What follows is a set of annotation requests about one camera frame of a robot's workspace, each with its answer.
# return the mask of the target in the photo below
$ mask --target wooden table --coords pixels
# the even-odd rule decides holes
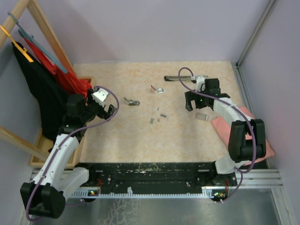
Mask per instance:
[[[189,67],[195,75],[218,78],[221,92],[229,94],[237,106],[242,105],[229,61],[74,65],[78,76],[94,76],[98,85],[110,89],[120,101],[120,110],[110,122],[87,131],[80,161],[210,162],[221,158],[227,149],[210,123],[218,115],[210,108],[188,112],[184,97],[187,90],[179,82],[163,79],[165,75],[177,75],[181,67]],[[186,83],[195,88],[191,82]],[[150,85],[165,89],[165,93],[154,94]],[[141,104],[128,106],[124,97]],[[110,103],[116,106],[112,96],[108,99]],[[209,121],[196,120],[197,112],[208,114]],[[100,121],[96,118],[90,124]]]

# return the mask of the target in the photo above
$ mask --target pink cloth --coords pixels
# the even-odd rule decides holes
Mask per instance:
[[[250,116],[251,118],[254,118],[254,116],[251,114],[251,112],[246,107],[241,107],[240,110],[245,113],[247,116]],[[211,121],[212,126],[217,132],[217,135],[221,138],[223,143],[228,149],[228,143],[229,143],[229,136],[230,136],[230,126],[226,123],[226,121],[221,117],[217,117]],[[250,135],[246,135],[246,139],[252,139]],[[270,144],[268,140],[266,139],[266,156],[263,158],[258,158],[255,162],[258,163],[260,161],[265,160],[268,157],[274,156],[275,153],[271,149]]]

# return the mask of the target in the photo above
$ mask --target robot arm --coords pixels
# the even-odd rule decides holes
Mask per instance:
[[[230,138],[228,144],[228,154],[220,160],[214,162],[216,174],[230,174],[234,172],[234,168],[239,168],[243,164],[252,160],[253,144],[252,140],[246,140],[246,134],[250,134],[249,127],[245,119],[233,109],[237,106],[232,102],[230,96],[221,93],[219,80],[217,78],[207,79],[204,76],[192,77],[192,82],[195,83],[197,92],[214,96],[227,102],[226,105],[220,101],[209,97],[200,96],[191,91],[185,92],[186,109],[192,111],[191,102],[195,101],[197,109],[209,106],[213,111],[219,113],[223,119],[231,126]],[[253,119],[245,115],[253,128],[256,143],[256,158],[264,157],[266,154],[265,144],[265,129],[264,122],[260,119]]]
[[[90,89],[87,101],[82,95],[69,97],[67,113],[49,157],[32,182],[23,183],[21,187],[20,192],[25,208],[30,202],[29,214],[58,218],[62,214],[68,198],[78,187],[88,181],[90,171],[81,167],[74,168],[66,178],[61,180],[68,160],[78,147],[86,129],[67,137],[73,131],[85,127],[86,123],[96,116],[108,119],[114,113],[115,108],[112,105],[109,106],[108,112],[104,110],[107,96],[108,92],[104,89],[96,92]],[[36,186],[36,192],[30,201],[31,193]]]

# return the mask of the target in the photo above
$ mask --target white wall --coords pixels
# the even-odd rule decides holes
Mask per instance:
[[[300,224],[300,1],[279,0],[242,72]]]
[[[237,61],[268,0],[39,0],[73,63]]]
[[[4,0],[0,4],[0,24],[11,10],[16,0]],[[34,20],[26,10],[20,19],[21,25],[46,44]],[[12,32],[15,40],[20,40],[16,29]],[[41,127],[39,107],[31,95],[26,80],[13,54],[9,40],[0,49],[0,126],[34,143]],[[23,207],[20,187],[28,182],[32,168],[28,166],[30,155],[13,145],[0,140],[0,223],[15,225]]]

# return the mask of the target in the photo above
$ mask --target wooden frame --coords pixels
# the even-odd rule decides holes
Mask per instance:
[[[16,3],[13,10],[11,11],[11,13],[17,19],[19,19],[22,13],[24,12],[25,8],[27,8],[31,13],[32,17],[36,21],[37,25],[41,29],[42,33],[44,34],[45,38],[49,42],[51,48],[53,49],[57,58],[60,60],[63,66],[67,68],[69,71],[74,72],[72,64],[67,54],[65,53],[65,50],[62,48],[59,40],[57,39],[53,29],[51,28],[37,0],[19,0]],[[12,17],[8,16],[2,26],[7,30],[7,32],[10,33],[15,26],[15,21],[13,20]],[[2,30],[0,30],[0,48],[3,46],[6,38],[7,35]],[[92,86],[96,84],[95,78],[93,77],[81,77],[81,78],[89,80]],[[3,127],[0,127],[0,138],[2,140],[5,140],[13,144],[14,146],[17,146],[21,150],[31,154],[32,156],[29,164],[34,167],[43,166],[44,162],[49,156],[48,150],[53,146],[53,143],[47,138],[43,137],[41,132],[37,139],[37,143],[35,145],[18,137],[17,135],[15,135],[14,133],[8,131]],[[82,139],[80,145],[72,154],[67,164],[67,168],[73,168],[79,162],[81,150],[83,147],[83,141],[84,139]]]

